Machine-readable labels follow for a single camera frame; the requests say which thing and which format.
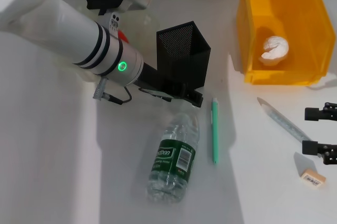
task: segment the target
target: white table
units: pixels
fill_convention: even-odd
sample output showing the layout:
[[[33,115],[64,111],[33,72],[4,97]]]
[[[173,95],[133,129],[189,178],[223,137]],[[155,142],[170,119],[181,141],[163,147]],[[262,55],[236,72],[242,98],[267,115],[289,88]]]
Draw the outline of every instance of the white table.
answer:
[[[85,7],[85,0],[65,0]],[[324,0],[337,26],[337,0]],[[252,86],[243,82],[235,15],[239,0],[153,0],[150,10],[161,29],[194,21],[212,48],[199,112],[200,142],[189,188],[174,206],[157,206],[145,199],[145,186],[165,125],[185,106],[171,104],[130,87],[133,101],[123,106],[92,99],[94,84],[85,83],[82,132],[78,139],[73,191],[58,204],[45,196],[35,205],[39,220],[71,224],[284,224],[337,221],[337,167],[322,159],[301,157],[301,145],[264,114],[259,96],[292,120],[313,140],[337,144],[337,122],[308,122],[305,107],[337,102],[337,54],[319,91],[298,86]],[[124,96],[122,88],[117,96]],[[220,163],[212,163],[210,101],[220,105]],[[312,190],[299,172],[315,166],[327,183]],[[58,209],[65,201],[70,209]],[[54,217],[40,211],[53,207]]]

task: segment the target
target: black mesh pen holder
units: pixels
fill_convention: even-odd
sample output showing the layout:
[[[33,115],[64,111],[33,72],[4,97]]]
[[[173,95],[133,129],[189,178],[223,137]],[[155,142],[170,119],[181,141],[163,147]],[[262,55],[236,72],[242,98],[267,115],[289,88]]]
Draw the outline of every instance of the black mesh pen holder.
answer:
[[[210,52],[193,21],[157,32],[157,70],[193,90],[205,84]]]

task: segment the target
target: yellow bin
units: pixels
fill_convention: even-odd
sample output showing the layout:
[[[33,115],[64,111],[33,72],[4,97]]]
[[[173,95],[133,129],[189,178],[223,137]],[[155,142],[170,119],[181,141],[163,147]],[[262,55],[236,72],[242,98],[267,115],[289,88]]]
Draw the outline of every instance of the yellow bin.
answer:
[[[240,0],[236,24],[245,82],[310,85],[328,72],[335,33],[323,0]],[[276,66],[259,61],[270,36],[289,44]]]

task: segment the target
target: plastic water bottle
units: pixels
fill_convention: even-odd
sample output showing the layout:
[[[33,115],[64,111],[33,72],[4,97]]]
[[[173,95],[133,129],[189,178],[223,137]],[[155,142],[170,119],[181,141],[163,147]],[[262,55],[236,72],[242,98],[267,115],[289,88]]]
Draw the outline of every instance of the plastic water bottle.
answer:
[[[180,113],[166,128],[147,183],[154,202],[183,199],[199,142],[199,123],[194,115]]]

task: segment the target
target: bottle label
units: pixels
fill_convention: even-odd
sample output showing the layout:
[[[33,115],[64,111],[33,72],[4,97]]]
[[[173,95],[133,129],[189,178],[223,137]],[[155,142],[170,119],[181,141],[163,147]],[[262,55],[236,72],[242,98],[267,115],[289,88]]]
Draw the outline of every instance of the bottle label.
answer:
[[[190,179],[195,149],[177,140],[162,140],[151,171],[166,171],[184,179]]]

